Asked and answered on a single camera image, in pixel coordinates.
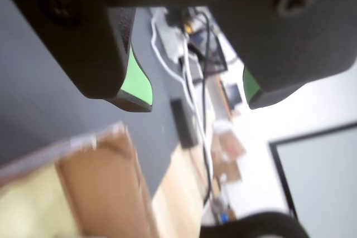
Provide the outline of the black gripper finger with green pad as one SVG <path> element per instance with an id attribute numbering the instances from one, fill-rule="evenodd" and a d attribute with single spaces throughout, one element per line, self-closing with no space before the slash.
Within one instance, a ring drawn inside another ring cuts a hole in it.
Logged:
<path id="1" fill-rule="evenodd" d="M 75 87 L 89 99 L 149 113 L 151 82 L 132 46 L 135 7 L 107 0 L 13 0 Z"/>

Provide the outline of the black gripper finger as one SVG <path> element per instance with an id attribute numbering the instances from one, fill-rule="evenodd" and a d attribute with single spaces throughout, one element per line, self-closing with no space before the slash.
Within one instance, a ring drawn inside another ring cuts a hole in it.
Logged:
<path id="1" fill-rule="evenodd" d="M 356 60 L 356 0 L 192 0 L 209 7 L 260 88 L 291 90 Z"/>

